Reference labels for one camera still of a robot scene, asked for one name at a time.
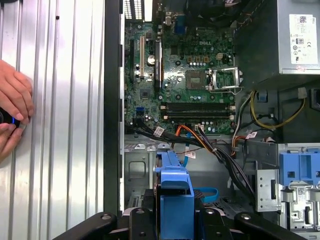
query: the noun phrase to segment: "cpu socket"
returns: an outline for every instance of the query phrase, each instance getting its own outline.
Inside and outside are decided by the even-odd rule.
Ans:
[[[186,71],[185,88],[188,90],[206,89],[207,75],[204,71]]]

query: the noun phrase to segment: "blue sata port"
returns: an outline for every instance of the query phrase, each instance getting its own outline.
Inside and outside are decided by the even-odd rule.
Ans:
[[[145,108],[144,107],[137,107],[136,109],[135,109],[135,113],[137,114],[137,115],[143,115],[143,114],[145,114]]]

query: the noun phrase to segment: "dell logo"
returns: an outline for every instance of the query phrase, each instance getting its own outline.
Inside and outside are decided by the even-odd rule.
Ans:
[[[210,41],[199,41],[199,45],[209,45],[211,46],[211,42]]]

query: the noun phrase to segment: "power supply label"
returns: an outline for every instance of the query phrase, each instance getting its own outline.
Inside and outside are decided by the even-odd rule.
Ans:
[[[290,14],[292,64],[318,64],[317,19],[310,14]]]

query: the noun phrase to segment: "metal side panel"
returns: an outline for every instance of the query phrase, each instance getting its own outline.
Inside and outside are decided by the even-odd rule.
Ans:
[[[0,240],[51,240],[103,211],[104,0],[0,9],[0,57],[33,82],[35,116],[0,164]]]

